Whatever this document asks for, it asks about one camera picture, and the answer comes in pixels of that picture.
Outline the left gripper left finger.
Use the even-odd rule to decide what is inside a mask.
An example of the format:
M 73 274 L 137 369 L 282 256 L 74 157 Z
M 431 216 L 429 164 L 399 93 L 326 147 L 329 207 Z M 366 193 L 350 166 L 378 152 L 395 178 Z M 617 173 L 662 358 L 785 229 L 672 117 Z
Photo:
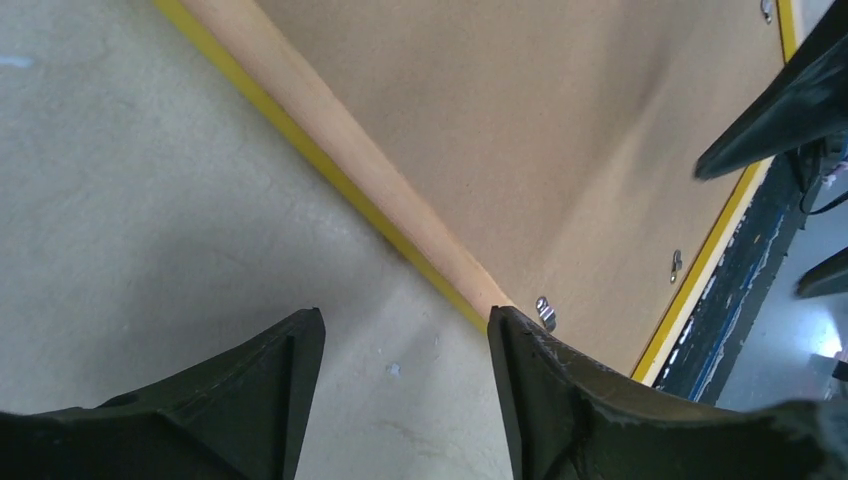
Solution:
M 5 479 L 292 479 L 325 344 L 318 309 L 94 408 L 1 416 Z

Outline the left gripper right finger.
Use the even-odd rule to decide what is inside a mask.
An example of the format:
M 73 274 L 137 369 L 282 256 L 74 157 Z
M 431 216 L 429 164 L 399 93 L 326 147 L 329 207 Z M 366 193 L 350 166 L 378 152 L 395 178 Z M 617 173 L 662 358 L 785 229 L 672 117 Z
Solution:
M 511 306 L 487 327 L 517 479 L 843 479 L 847 403 L 793 400 L 751 412 L 636 382 Z

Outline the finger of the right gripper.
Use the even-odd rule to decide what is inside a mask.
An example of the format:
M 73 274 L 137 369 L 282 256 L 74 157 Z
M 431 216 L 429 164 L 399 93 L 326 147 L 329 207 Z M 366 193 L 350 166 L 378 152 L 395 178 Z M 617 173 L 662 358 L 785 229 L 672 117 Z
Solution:
M 847 292 L 847 249 L 807 271 L 798 281 L 796 296 L 815 298 Z
M 835 1 L 759 97 L 698 158 L 711 180 L 847 128 L 847 3 Z

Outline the brown frame backing board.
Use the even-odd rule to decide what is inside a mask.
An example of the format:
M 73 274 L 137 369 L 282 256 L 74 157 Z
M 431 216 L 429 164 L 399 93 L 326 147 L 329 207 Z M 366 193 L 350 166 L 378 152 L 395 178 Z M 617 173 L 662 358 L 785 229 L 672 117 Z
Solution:
M 756 1 L 265 1 L 520 309 L 633 370 L 738 182 L 700 155 L 781 70 Z

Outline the yellow wooden picture frame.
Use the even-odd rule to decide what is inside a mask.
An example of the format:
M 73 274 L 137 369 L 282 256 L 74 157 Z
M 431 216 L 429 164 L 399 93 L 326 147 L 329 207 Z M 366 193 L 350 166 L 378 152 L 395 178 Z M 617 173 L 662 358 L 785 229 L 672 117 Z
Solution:
M 495 305 L 518 307 L 273 23 L 263 2 L 163 1 L 160 9 L 477 327 L 487 326 Z M 793 15 L 791 2 L 775 1 L 771 24 L 779 29 L 783 64 L 796 46 Z M 625 374 L 645 384 L 657 379 L 766 169 L 759 162 L 734 172 L 737 184 L 698 253 L 683 260 L 665 313 Z

